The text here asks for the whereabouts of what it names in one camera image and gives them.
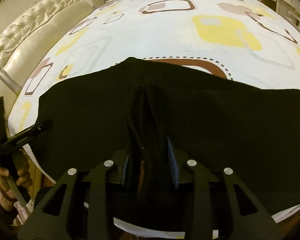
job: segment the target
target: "cream leather sofa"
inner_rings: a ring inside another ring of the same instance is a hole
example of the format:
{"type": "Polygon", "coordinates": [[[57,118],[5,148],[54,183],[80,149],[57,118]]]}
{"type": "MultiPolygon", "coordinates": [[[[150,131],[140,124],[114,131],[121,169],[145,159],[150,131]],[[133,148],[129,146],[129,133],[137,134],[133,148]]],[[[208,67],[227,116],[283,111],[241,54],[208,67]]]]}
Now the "cream leather sofa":
{"type": "MultiPolygon", "coordinates": [[[[1,33],[0,67],[23,87],[57,41],[103,3],[103,0],[42,0],[37,3],[1,33]]],[[[17,95],[1,79],[0,96],[4,96],[7,118],[17,95]]],[[[30,195],[34,197],[41,188],[42,174],[30,158],[29,162],[34,181],[30,195]]]]}

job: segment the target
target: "black mount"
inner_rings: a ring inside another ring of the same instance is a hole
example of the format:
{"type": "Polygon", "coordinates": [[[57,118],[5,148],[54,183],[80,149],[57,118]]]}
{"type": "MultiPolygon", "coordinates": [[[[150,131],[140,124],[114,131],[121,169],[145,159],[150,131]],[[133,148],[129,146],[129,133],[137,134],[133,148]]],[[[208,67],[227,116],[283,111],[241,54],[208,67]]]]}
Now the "black mount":
{"type": "MultiPolygon", "coordinates": [[[[192,223],[190,231],[185,234],[186,239],[212,239],[213,229],[218,229],[219,239],[282,239],[270,214],[235,172],[227,175],[224,171],[210,171],[198,162],[190,166],[187,164],[187,153],[176,148],[174,155],[180,184],[194,185],[192,223]],[[248,213],[238,203],[240,194],[247,198],[246,207],[250,205],[248,213]],[[213,213],[218,213],[218,228],[213,228],[213,213]]],[[[100,163],[93,170],[78,172],[70,169],[65,172],[34,209],[21,228],[18,239],[111,240],[113,217],[106,209],[106,185],[124,184],[126,169],[123,166],[126,158],[125,151],[119,151],[114,154],[112,161],[100,163]],[[85,192],[88,188],[87,238],[82,238],[76,234],[75,225],[80,223],[78,214],[84,209],[84,201],[87,199],[85,192]]]]}

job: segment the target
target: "dashed line pattern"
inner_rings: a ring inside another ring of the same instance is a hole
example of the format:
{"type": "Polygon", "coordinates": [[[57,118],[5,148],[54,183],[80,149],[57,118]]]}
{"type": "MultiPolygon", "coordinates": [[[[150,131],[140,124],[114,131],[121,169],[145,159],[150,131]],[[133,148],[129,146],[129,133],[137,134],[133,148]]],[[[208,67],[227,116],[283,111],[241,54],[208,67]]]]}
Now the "dashed line pattern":
{"type": "Polygon", "coordinates": [[[213,58],[210,58],[210,60],[211,60],[211,61],[214,61],[214,62],[216,62],[217,64],[219,64],[220,66],[222,66],[222,69],[224,69],[224,70],[227,72],[227,74],[228,74],[229,76],[232,76],[231,73],[229,72],[229,70],[228,70],[227,68],[225,68],[225,65],[220,64],[220,62],[219,62],[218,60],[214,60],[213,58]]]}

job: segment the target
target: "wrist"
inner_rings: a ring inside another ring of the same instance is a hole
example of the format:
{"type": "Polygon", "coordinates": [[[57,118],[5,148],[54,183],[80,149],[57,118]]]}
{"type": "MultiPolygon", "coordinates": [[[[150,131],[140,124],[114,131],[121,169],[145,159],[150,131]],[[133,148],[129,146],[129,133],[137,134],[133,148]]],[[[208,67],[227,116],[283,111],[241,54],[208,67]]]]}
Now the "wrist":
{"type": "Polygon", "coordinates": [[[9,200],[7,200],[2,193],[0,192],[0,205],[7,211],[12,211],[13,209],[13,202],[10,202],[9,200]]]}

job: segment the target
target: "bracelet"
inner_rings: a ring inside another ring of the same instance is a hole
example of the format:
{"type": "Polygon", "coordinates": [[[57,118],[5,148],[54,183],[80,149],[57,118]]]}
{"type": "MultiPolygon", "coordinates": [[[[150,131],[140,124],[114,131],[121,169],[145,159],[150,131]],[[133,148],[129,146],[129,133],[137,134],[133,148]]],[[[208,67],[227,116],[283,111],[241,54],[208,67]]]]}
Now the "bracelet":
{"type": "Polygon", "coordinates": [[[6,200],[8,200],[8,201],[10,201],[10,202],[12,202],[12,203],[15,203],[15,202],[18,201],[16,198],[10,198],[10,197],[7,195],[7,193],[4,192],[4,190],[3,190],[2,187],[1,187],[1,185],[0,185],[0,192],[1,192],[2,196],[3,196],[6,200]]]}

